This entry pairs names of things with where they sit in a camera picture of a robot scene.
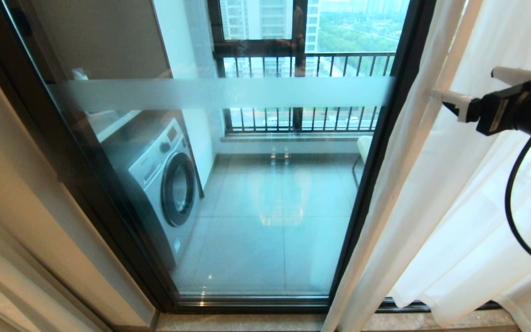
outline washing machine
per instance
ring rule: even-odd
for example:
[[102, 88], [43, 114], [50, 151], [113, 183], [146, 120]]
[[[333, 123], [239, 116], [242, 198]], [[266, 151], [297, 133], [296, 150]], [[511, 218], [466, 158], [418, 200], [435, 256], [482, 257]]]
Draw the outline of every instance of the washing machine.
[[186, 135], [176, 118], [165, 119], [135, 118], [108, 156], [152, 246], [172, 269], [194, 230], [200, 190]]

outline high-rise building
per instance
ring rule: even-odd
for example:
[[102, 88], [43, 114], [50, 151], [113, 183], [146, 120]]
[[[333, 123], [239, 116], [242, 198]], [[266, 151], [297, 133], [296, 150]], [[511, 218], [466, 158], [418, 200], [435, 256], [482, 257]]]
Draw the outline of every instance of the high-rise building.
[[[304, 52], [315, 53], [317, 52], [317, 43], [319, 37], [319, 19], [320, 8], [319, 0], [310, 0], [307, 7], [306, 15], [306, 31], [304, 33]], [[316, 76], [317, 73], [317, 61], [316, 57], [307, 57], [304, 67], [305, 76]]]
[[220, 0], [225, 39], [291, 39], [292, 2], [292, 0]]

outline chair leg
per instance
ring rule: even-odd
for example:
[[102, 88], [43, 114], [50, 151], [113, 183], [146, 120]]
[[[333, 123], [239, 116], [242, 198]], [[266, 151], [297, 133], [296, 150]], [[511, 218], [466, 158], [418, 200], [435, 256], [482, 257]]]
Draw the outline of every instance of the chair leg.
[[352, 166], [352, 175], [354, 176], [354, 183], [356, 183], [356, 188], [360, 186], [360, 183], [358, 183], [358, 177], [356, 176], [356, 165], [358, 164], [358, 161], [360, 161], [362, 158], [358, 156], [356, 161], [354, 162], [354, 166]]

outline shelf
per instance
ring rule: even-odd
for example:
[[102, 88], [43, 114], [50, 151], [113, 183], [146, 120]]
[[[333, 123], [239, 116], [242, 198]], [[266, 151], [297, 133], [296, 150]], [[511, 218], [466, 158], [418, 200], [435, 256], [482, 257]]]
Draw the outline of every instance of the shelf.
[[101, 143], [111, 134], [122, 128], [141, 111], [105, 111], [89, 115], [87, 119], [98, 141]]

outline washing machine control panel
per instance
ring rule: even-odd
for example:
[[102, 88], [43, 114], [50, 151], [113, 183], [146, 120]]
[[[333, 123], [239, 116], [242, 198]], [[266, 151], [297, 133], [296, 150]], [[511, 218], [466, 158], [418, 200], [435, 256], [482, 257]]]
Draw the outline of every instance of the washing machine control panel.
[[154, 174], [161, 171], [161, 166], [170, 153], [173, 153], [173, 147], [176, 147], [180, 140], [185, 140], [185, 138], [177, 120], [173, 119], [129, 168], [129, 172], [141, 187], [145, 187], [154, 178]]

